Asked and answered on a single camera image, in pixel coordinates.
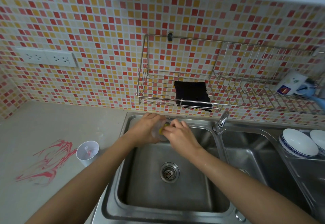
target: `pink smear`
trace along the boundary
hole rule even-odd
[[[37,180],[34,184],[48,185],[54,179],[57,170],[77,152],[77,149],[72,151],[71,148],[72,142],[64,140],[54,142],[50,147],[34,154],[33,156],[38,156],[37,162],[24,170],[15,180]]]

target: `hand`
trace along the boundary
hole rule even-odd
[[[170,126],[165,127],[163,135],[168,138],[172,148],[181,156],[189,159],[198,149],[202,148],[185,121],[174,119]]]
[[[151,135],[154,125],[159,121],[166,119],[163,115],[145,113],[143,117],[131,127],[123,136],[128,136],[134,142],[134,147],[141,147],[148,143],[158,143],[159,139]]]

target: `right arm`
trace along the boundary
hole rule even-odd
[[[172,147],[204,173],[254,224],[317,224],[297,205],[254,178],[211,155],[182,121],[173,120],[163,134]]]

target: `black rag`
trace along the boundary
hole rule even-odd
[[[207,93],[205,82],[184,82],[184,81],[175,81],[174,86],[176,89],[176,99],[183,99],[189,101],[202,101],[210,102],[210,98]],[[192,106],[192,107],[207,107],[203,109],[208,112],[212,112],[212,104],[208,103],[193,103],[193,102],[182,102],[181,106]]]

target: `left arm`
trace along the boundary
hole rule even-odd
[[[163,116],[146,113],[103,155],[61,188],[26,224],[83,224],[121,162],[134,147],[157,143],[151,135],[153,126]]]

